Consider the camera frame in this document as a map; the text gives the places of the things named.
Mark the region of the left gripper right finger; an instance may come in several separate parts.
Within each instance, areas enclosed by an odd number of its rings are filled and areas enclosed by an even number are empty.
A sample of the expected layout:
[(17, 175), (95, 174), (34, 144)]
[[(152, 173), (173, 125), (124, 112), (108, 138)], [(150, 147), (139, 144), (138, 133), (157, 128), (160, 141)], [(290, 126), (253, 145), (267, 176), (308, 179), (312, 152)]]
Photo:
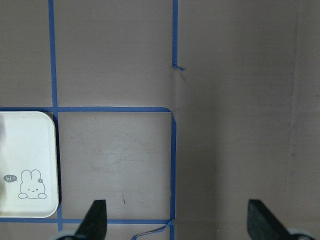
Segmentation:
[(310, 234), (286, 228), (259, 199), (247, 205), (247, 232), (251, 240), (314, 240)]

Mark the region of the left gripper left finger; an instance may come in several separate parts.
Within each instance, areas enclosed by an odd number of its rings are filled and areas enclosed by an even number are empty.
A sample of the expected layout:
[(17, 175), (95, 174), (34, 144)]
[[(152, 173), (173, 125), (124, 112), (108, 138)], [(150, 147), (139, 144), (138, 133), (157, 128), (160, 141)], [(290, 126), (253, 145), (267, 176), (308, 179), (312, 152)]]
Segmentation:
[(59, 232), (52, 240), (104, 240), (107, 235), (106, 201), (94, 200), (75, 232)]

